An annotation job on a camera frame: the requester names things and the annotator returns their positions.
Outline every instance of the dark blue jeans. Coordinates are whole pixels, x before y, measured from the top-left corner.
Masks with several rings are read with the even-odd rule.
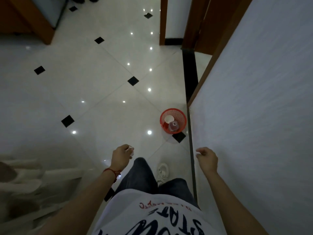
[[[199,208],[184,179],[176,178],[158,187],[151,168],[144,158],[137,158],[134,161],[134,165],[120,182],[115,194],[124,189],[136,189],[153,195],[175,196]]]

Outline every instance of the person's left hand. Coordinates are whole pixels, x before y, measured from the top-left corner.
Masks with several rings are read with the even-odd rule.
[[[132,159],[131,154],[134,151],[134,149],[127,150],[129,147],[128,144],[124,144],[113,151],[110,166],[112,170],[122,171],[128,165],[129,159]]]

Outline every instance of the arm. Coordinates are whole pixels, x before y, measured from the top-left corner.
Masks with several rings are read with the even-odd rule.
[[[209,148],[196,151],[200,153],[197,154],[199,165],[210,184],[227,234],[268,234],[217,173],[216,154]]]
[[[110,166],[112,170],[121,172],[128,165],[133,152],[133,149],[126,151],[128,147],[129,145],[125,144],[113,151]],[[86,235],[115,178],[116,175],[112,171],[103,172],[76,199],[51,218],[38,235]]]

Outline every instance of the red basket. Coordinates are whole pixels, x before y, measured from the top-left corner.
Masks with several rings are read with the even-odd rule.
[[[175,132],[168,130],[168,123],[166,123],[164,120],[164,118],[168,115],[173,116],[174,119],[178,122],[179,129]],[[176,108],[170,108],[170,109],[165,110],[161,114],[160,125],[161,125],[162,129],[169,134],[180,133],[181,131],[183,131],[185,129],[185,127],[187,125],[187,118],[181,110],[178,110]]]

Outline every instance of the basket rim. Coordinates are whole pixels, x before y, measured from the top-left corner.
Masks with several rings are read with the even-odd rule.
[[[184,126],[183,126],[182,128],[180,128],[178,131],[172,132],[172,131],[169,131],[168,129],[164,129],[164,128],[163,128],[163,125],[162,125],[162,116],[163,116],[163,114],[164,114],[166,111],[169,111],[169,110],[177,110],[177,111],[179,111],[179,112],[183,115],[183,117],[184,117],[184,119],[185,119]],[[183,131],[183,130],[186,128],[186,125],[187,125],[187,118],[186,118],[186,115],[184,114],[184,112],[182,112],[181,110],[179,110],[179,109],[177,109],[177,108],[169,108],[169,109],[167,109],[167,110],[165,110],[165,111],[162,112],[162,114],[161,114],[161,116],[160,116],[160,125],[161,125],[161,128],[162,128],[166,133],[168,133],[168,134],[177,134],[177,133],[180,133],[181,131]]]

